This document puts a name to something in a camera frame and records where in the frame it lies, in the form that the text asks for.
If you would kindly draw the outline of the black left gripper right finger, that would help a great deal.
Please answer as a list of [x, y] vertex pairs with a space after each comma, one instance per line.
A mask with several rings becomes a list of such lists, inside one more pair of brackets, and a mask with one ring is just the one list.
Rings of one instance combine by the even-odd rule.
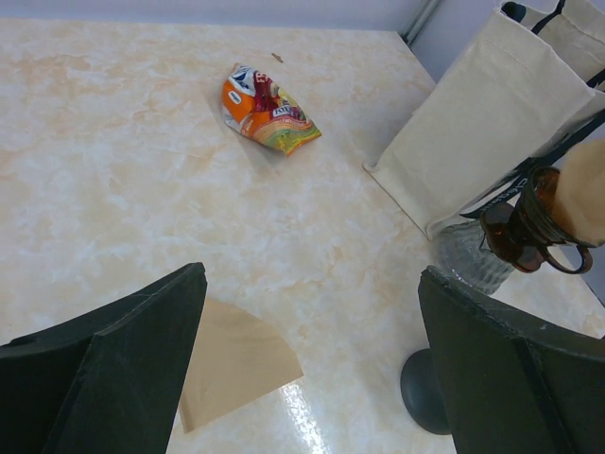
[[457, 452], [603, 452], [603, 340], [433, 266], [422, 272], [418, 294]]

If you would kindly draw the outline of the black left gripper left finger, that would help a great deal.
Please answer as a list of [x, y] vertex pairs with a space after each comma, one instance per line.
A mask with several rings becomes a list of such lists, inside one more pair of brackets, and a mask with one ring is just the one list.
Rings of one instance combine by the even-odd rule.
[[5, 453], [163, 453], [195, 343], [205, 269], [1, 348]]

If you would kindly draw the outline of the amber plastic coffee dripper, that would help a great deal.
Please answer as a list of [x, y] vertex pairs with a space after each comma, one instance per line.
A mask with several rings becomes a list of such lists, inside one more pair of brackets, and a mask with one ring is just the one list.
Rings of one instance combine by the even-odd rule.
[[[480, 225], [491, 251], [515, 269], [532, 273], [543, 263], [565, 274], [588, 272], [594, 246], [564, 231], [552, 218], [554, 195], [561, 172], [553, 167], [533, 170], [514, 205], [499, 202], [480, 215]], [[579, 253], [575, 269], [562, 265], [549, 249], [572, 246]]]

